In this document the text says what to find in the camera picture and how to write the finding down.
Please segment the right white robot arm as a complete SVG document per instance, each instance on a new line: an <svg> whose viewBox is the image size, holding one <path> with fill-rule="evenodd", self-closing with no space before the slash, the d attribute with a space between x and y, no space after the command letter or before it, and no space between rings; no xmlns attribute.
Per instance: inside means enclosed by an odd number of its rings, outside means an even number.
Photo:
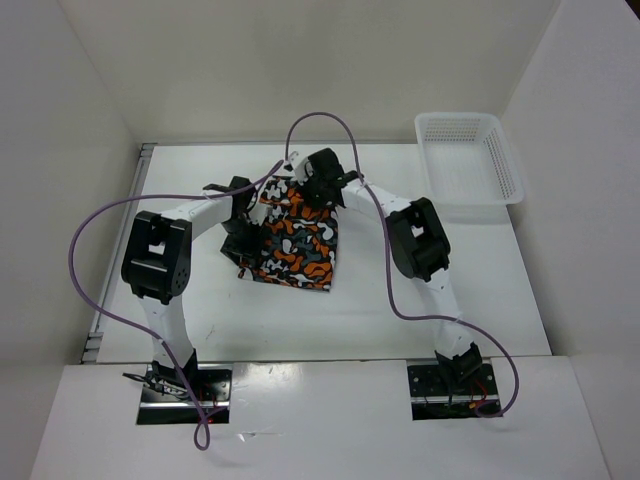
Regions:
<svg viewBox="0 0 640 480"><path fill-rule="evenodd" d="M303 199L314 207L340 206L378 219L388 251L388 272L421 283L421 291L435 311L427 320L438 322L435 356L440 385L460 393L479 371L482 358L472 336L462 325L462 311L449 274L451 245L433 203L392 194L356 171L345 171L329 148L292 159L292 172Z"/></svg>

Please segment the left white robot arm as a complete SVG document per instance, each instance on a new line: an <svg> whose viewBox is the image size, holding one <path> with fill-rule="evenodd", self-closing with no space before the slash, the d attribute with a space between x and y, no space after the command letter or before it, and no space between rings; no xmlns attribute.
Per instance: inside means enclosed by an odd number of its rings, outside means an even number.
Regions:
<svg viewBox="0 0 640 480"><path fill-rule="evenodd" d="M211 184L214 195L162 213L142 211L132 224L121 276L144 310L153 339L153 371L165 389L185 400L200 385L197 354L189 339L182 294L190 280L192 243L220 225L226 232L221 253L233 263L253 264L259 253L262 219L250 216L257 188L235 176L228 186Z"/></svg>

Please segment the orange camouflage shorts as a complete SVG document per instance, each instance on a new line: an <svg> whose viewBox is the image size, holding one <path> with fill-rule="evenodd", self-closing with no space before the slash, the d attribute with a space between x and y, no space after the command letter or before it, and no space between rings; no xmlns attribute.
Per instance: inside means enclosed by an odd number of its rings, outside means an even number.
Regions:
<svg viewBox="0 0 640 480"><path fill-rule="evenodd" d="M267 215L259 232L258 256L244 260L238 277L313 291L331 289L339 240L338 213L305 203L293 178L266 182L259 205Z"/></svg>

